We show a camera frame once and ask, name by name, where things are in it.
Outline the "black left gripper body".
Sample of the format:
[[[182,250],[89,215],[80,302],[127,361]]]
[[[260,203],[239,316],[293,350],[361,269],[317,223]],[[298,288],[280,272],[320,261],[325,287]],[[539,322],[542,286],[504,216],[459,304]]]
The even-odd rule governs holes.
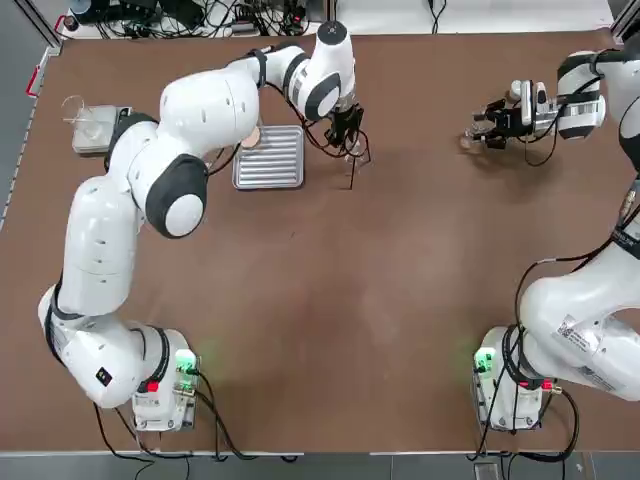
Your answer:
[[[359,102],[349,106],[336,106],[331,110],[332,134],[355,134],[359,131],[364,108]]]

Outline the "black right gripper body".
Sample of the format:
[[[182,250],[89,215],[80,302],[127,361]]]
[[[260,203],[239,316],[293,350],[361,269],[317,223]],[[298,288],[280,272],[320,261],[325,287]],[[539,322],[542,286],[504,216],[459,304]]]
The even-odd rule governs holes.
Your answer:
[[[505,145],[510,138],[522,137],[524,125],[521,118],[521,108],[517,105],[508,108],[505,103],[505,115],[498,123],[494,123],[494,128],[505,137]]]

